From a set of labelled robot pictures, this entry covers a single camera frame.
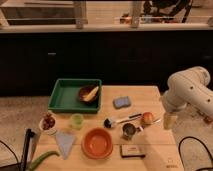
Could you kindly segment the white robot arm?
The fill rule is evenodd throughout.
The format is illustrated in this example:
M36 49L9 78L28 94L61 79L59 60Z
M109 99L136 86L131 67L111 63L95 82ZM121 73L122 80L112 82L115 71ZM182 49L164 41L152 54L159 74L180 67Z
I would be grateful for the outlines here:
M168 90L161 97L166 130L173 127L177 112L188 104L213 119L213 90L207 87L210 79L208 70L200 66L173 73L168 78Z

